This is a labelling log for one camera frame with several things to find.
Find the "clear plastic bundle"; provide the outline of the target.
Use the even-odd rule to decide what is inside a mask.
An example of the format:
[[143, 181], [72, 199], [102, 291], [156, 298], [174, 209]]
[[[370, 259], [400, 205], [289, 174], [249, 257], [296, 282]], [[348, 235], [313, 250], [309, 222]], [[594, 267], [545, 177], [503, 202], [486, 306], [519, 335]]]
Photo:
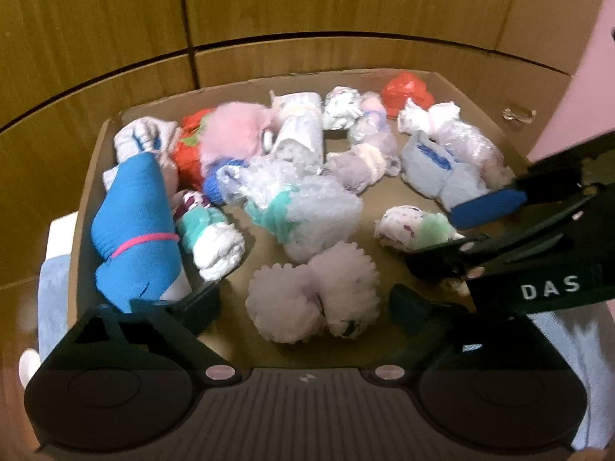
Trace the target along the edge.
[[487, 188], [503, 188], [515, 179], [498, 146], [486, 138], [479, 128], [461, 120], [451, 120], [436, 132], [435, 138], [455, 159], [472, 164]]

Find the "white plastic bag bundle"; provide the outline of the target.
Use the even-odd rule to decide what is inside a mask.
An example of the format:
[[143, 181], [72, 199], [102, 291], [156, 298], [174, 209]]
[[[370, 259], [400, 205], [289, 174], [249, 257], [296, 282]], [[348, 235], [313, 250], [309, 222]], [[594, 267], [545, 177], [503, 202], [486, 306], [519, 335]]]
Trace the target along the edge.
[[398, 113], [397, 129], [405, 134], [423, 131], [434, 135], [449, 121], [460, 119], [460, 113], [461, 107], [454, 102], [436, 103], [425, 109], [412, 99], [407, 99], [406, 105]]

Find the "white pink bundle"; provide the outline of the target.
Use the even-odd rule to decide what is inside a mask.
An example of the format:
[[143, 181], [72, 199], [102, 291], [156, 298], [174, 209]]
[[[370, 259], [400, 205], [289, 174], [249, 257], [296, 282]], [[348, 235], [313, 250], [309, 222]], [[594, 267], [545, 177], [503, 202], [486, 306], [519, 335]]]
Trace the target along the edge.
[[396, 177], [400, 173], [400, 160], [395, 153], [363, 143], [345, 152], [329, 152], [323, 173], [335, 178], [346, 191], [360, 195], [385, 176]]

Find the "small orange plastic bag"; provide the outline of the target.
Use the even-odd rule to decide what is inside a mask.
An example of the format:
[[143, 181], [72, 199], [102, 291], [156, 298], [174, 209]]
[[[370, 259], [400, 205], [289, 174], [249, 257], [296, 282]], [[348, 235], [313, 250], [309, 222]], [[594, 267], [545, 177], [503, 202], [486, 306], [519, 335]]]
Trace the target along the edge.
[[397, 118], [407, 100], [423, 109], [429, 109], [435, 103], [425, 81], [410, 71], [403, 71], [391, 79], [382, 89], [381, 97], [389, 119]]

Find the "orange bag with green tie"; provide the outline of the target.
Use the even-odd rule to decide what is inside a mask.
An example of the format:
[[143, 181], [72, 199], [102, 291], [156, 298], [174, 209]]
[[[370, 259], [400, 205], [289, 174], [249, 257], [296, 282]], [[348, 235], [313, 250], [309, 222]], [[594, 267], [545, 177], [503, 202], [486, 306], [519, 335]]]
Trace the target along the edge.
[[213, 111], [213, 108], [205, 108], [183, 118], [172, 153], [180, 188], [199, 191], [202, 186], [204, 177], [201, 173], [199, 136], [205, 130], [206, 117]]

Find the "white blue striped sock bundle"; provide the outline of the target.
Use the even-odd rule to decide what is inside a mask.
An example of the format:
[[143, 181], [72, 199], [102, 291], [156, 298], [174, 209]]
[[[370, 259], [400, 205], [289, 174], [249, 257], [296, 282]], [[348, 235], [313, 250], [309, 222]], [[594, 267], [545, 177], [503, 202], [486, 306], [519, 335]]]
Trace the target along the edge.
[[113, 144], [117, 163], [124, 163], [132, 156], [143, 152], [154, 155], [161, 169], [168, 197], [178, 190], [178, 170], [172, 158], [179, 138], [179, 125], [154, 117], [136, 119], [114, 136]]

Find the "pink fluffy plush toy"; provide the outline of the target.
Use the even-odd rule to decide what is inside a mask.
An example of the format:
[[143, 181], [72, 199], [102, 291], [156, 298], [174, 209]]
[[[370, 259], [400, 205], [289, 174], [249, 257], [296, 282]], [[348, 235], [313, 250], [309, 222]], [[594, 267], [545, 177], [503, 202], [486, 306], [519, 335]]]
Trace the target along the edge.
[[263, 133], [278, 130], [274, 109], [259, 103], [228, 102], [201, 120], [198, 153], [203, 177], [202, 192], [213, 204], [223, 204], [217, 183], [219, 167], [229, 161], [238, 166], [264, 153]]

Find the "large white bundle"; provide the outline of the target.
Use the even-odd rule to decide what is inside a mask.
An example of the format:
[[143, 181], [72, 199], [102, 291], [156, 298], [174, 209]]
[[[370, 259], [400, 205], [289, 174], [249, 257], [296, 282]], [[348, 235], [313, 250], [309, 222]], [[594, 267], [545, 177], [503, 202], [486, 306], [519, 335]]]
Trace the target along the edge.
[[277, 96], [270, 92], [279, 130], [270, 153], [299, 173], [319, 175], [324, 165], [322, 100], [315, 92]]

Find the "grey sock with purple flower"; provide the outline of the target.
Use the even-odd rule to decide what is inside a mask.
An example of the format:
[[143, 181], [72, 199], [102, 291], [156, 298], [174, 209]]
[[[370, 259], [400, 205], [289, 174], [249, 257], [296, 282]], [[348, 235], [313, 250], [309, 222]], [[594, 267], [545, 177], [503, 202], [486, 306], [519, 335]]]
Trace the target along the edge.
[[446, 210], [483, 197], [489, 192], [479, 171], [460, 163], [425, 132], [414, 132], [401, 151], [401, 179], [425, 198]]

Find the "white sock with red band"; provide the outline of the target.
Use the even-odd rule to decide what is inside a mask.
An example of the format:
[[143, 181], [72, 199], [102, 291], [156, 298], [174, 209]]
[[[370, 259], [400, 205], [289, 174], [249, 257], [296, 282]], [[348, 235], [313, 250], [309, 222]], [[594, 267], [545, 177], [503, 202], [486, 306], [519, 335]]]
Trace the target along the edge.
[[240, 265], [245, 253], [244, 236], [205, 195], [180, 191], [171, 203], [181, 245], [192, 255], [203, 280], [219, 281]]

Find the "white fluffy sock bundle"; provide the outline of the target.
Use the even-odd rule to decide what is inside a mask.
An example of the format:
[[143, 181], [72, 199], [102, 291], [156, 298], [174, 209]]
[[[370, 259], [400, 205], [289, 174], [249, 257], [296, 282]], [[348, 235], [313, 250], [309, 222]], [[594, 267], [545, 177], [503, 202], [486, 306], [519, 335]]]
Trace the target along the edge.
[[360, 109], [362, 115], [348, 130], [348, 139], [351, 145], [363, 144], [368, 136], [389, 129], [387, 110], [378, 93], [363, 93], [360, 98]]

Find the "brown cardboard box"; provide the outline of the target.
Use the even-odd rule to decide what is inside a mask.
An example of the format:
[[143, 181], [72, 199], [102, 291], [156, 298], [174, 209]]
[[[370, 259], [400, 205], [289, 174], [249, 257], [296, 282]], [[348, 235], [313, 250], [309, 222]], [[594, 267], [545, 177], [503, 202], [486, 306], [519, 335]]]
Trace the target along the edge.
[[[393, 69], [369, 69], [255, 79], [145, 104], [107, 121], [79, 208], [69, 282], [70, 321], [76, 322], [100, 304], [118, 309], [96, 287], [96, 268], [102, 258], [93, 246], [91, 226], [118, 173], [113, 140], [125, 125], [141, 117], [178, 121], [198, 108], [215, 109], [228, 102], [271, 108], [271, 91], [277, 96], [318, 93], [323, 113], [325, 97], [336, 86], [355, 88], [361, 95], [381, 95], [396, 75]], [[436, 103], [454, 102], [461, 107], [459, 120], [479, 128], [497, 145], [514, 173], [527, 169], [527, 161], [501, 129], [458, 88], [437, 73], [423, 73], [422, 79]], [[389, 121], [388, 125], [388, 130], [368, 136], [365, 143], [395, 153], [400, 160], [413, 133], [400, 133]], [[413, 277], [398, 256], [402, 251], [384, 247], [374, 237], [374, 223], [389, 208], [400, 205], [440, 212], [448, 220], [449, 211], [415, 192], [400, 173], [385, 176], [360, 195], [324, 175], [323, 168], [319, 175], [299, 173], [293, 163], [270, 153], [278, 130], [263, 133], [262, 155], [238, 166], [226, 161], [216, 173], [224, 203], [210, 203], [243, 234], [245, 253], [238, 267], [214, 281], [220, 287], [221, 312], [199, 338], [242, 370], [381, 362], [407, 345], [404, 333], [390, 323], [387, 305], [391, 287], [412, 284]], [[348, 130], [323, 129], [323, 139], [324, 163], [329, 152], [341, 153], [354, 146]], [[202, 186], [197, 192], [203, 194]], [[199, 276], [180, 239], [178, 245], [186, 277], [196, 292], [208, 281]]]

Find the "wooden wardrobe with drawers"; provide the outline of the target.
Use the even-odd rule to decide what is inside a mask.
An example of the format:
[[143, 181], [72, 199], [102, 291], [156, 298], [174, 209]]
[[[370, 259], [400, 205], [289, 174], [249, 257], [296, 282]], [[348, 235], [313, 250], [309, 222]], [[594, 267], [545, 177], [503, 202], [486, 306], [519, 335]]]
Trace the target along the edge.
[[435, 71], [491, 116], [547, 121], [602, 0], [1, 0], [1, 284], [31, 281], [101, 124], [201, 86]]

